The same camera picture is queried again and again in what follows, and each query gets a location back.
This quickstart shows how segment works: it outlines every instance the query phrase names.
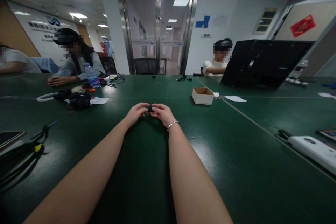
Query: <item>silver bracelet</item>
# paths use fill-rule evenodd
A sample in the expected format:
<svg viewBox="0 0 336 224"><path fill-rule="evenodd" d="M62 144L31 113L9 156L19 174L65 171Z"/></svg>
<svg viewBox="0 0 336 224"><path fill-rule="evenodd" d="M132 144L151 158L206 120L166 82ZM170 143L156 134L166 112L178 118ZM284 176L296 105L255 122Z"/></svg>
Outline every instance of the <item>silver bracelet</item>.
<svg viewBox="0 0 336 224"><path fill-rule="evenodd" d="M167 131L169 131L169 128L170 128L174 123L177 123L177 122L180 124L179 121L175 121L175 122L172 122L171 124L169 124L169 126L168 126L168 128L167 128Z"/></svg>

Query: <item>bottle label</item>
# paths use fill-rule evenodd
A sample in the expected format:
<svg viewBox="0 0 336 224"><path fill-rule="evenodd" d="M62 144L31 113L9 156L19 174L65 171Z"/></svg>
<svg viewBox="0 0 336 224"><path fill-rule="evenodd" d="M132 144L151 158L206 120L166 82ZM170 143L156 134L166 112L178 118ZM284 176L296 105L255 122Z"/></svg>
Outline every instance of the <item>bottle label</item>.
<svg viewBox="0 0 336 224"><path fill-rule="evenodd" d="M97 78L91 78L91 79L88 79L88 80L89 80L90 84L97 84L97 83L99 83L98 77Z"/></svg>

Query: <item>white shirt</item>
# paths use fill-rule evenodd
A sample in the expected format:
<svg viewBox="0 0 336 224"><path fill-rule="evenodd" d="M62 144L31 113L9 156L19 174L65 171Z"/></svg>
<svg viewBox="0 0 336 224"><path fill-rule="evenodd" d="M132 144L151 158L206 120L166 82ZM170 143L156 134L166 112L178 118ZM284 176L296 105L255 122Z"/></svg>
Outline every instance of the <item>white shirt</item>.
<svg viewBox="0 0 336 224"><path fill-rule="evenodd" d="M92 68L95 70L97 76L101 74L105 74L105 69L103 68L102 62L100 61L98 54L96 52L92 52L90 56L92 58L92 63L93 63ZM58 73L54 74L53 76L70 76L70 75L76 74L76 76L78 76L78 78L80 78L81 81L84 79L87 79L88 77L86 76L86 73L85 73L84 58L79 57L78 62L79 62L80 70L82 72L81 74L76 72L76 67L75 67L75 63L73 59L68 58L66 60L65 65L62 68L60 68Z"/></svg>
<svg viewBox="0 0 336 224"><path fill-rule="evenodd" d="M24 74L30 74L30 73L31 74L37 74L37 73L41 74L42 73L39 66L23 52L10 49L10 48L4 48L3 55L2 55L2 62L0 62L0 67L1 66L7 67L8 66L7 62L10 62L10 61L19 61L19 62L26 63L21 73L24 73Z"/></svg>
<svg viewBox="0 0 336 224"><path fill-rule="evenodd" d="M212 73L206 72L209 67L213 68L221 68L221 67L227 67L227 62L218 62L218 61L204 61L203 63L203 73L204 75L214 75Z"/></svg>

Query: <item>person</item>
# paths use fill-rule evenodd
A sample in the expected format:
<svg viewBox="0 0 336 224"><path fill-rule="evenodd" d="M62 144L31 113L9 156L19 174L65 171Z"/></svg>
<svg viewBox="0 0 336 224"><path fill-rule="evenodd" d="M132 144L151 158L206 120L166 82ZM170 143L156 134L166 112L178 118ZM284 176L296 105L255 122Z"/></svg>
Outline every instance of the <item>person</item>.
<svg viewBox="0 0 336 224"><path fill-rule="evenodd" d="M67 83L82 81L87 79L85 74L85 63L89 62L96 74L105 74L105 70L98 54L87 44L77 32L70 28L61 28L55 32L54 42L65 47L70 58L58 73L48 79L50 86L62 86Z"/></svg>
<svg viewBox="0 0 336 224"><path fill-rule="evenodd" d="M232 48L231 39L218 40L213 46L213 61L205 61L203 63L204 75L217 75L222 76L228 65L224 62Z"/></svg>
<svg viewBox="0 0 336 224"><path fill-rule="evenodd" d="M27 217L30 223L87 223L117 161L124 136L148 103L133 106ZM168 129L169 168L177 223L233 223L210 175L170 108L152 104L151 116Z"/></svg>
<svg viewBox="0 0 336 224"><path fill-rule="evenodd" d="M24 73L41 74L39 66L26 54L1 45L0 74Z"/></svg>

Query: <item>white device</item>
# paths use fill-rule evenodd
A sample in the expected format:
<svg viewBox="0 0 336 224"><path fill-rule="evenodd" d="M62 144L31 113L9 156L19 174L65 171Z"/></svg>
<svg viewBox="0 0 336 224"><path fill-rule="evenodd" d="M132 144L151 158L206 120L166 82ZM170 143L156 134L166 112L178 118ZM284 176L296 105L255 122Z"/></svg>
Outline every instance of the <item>white device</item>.
<svg viewBox="0 0 336 224"><path fill-rule="evenodd" d="M104 81L109 81L110 77L117 77L117 75L109 75L106 78L104 78Z"/></svg>
<svg viewBox="0 0 336 224"><path fill-rule="evenodd" d="M336 150L310 136L291 136L288 142L336 175Z"/></svg>

